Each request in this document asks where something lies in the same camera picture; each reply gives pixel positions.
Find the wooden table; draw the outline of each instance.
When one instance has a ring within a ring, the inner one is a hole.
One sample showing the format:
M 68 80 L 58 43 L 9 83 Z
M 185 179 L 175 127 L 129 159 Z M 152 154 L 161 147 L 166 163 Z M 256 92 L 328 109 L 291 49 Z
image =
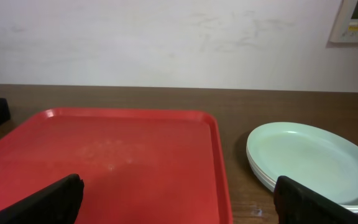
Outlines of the wooden table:
M 358 145 L 358 93 L 210 90 L 96 86 L 0 85 L 11 121 L 0 139 L 33 114 L 55 107 L 203 110 L 221 134 L 234 223 L 278 223 L 269 192 L 253 175 L 244 150 L 257 126 L 291 121 L 317 126 Z

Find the white plate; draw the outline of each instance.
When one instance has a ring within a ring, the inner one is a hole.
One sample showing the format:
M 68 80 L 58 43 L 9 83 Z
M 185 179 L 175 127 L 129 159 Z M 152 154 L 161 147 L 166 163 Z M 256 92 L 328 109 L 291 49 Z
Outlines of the white plate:
M 358 210 L 358 147 L 348 140 L 304 124 L 270 123 L 251 132 L 247 153 L 269 189 L 285 175 Z

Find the wall-mounted device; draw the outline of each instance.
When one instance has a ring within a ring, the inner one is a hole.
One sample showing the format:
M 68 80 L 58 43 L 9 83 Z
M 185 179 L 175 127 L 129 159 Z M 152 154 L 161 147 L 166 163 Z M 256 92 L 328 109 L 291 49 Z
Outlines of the wall-mounted device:
M 358 43 L 358 0 L 343 0 L 329 41 Z

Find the red tray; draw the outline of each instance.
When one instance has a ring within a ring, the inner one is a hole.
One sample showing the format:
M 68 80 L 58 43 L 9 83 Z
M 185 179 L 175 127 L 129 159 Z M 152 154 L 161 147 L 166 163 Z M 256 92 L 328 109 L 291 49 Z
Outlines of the red tray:
M 201 111 L 58 108 L 0 140 L 0 210 L 77 173 L 76 223 L 230 224 L 216 120 Z

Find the yellow sticker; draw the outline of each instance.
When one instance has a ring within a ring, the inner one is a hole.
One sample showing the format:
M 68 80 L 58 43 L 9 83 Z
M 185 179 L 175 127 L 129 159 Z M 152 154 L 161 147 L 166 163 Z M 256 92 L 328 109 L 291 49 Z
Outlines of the yellow sticker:
M 349 26 L 348 31 L 358 31 L 358 26 Z

